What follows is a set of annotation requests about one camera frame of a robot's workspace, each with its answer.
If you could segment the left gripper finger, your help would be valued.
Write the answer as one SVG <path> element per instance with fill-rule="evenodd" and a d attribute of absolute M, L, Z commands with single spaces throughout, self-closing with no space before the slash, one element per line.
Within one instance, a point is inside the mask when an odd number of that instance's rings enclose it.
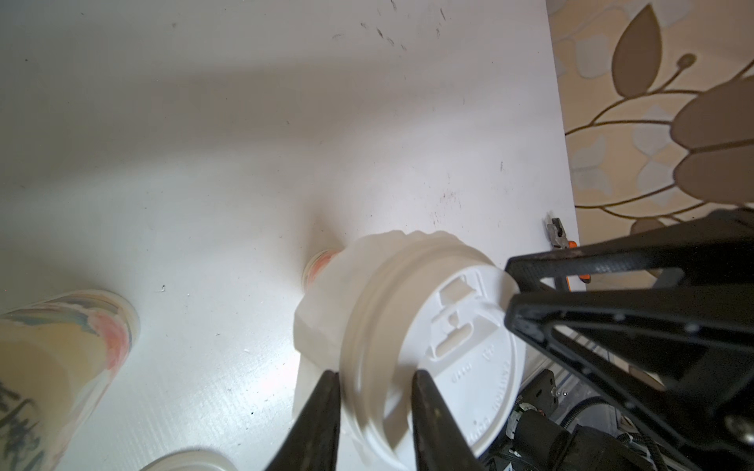
<path fill-rule="evenodd" d="M 529 292 L 506 325 L 689 468 L 752 468 L 752 286 Z"/>
<path fill-rule="evenodd" d="M 753 282 L 753 210 L 715 210 L 705 217 L 596 245 L 511 258 L 505 271 L 522 292 L 545 278 L 677 269 L 683 282 Z"/>

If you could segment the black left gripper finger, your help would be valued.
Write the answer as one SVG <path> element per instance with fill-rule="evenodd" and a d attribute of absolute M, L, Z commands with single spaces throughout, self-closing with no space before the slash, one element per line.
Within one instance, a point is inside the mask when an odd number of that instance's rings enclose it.
<path fill-rule="evenodd" d="M 337 372 L 326 370 L 266 470 L 335 470 L 340 426 L 340 378 Z"/>
<path fill-rule="evenodd" d="M 426 370 L 417 370 L 412 376 L 410 406 L 417 470 L 484 469 L 467 445 L 441 392 Z"/>

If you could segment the white plastic cup lid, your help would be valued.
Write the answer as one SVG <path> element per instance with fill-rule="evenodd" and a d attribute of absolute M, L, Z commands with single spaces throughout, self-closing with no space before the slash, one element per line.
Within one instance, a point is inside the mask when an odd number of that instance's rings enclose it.
<path fill-rule="evenodd" d="M 339 365 L 367 465 L 416 467 L 410 391 L 419 370 L 475 455 L 494 442 L 524 373 L 524 344 L 505 325 L 513 292 L 500 268 L 455 237 L 416 241 L 378 267 L 351 312 Z"/>

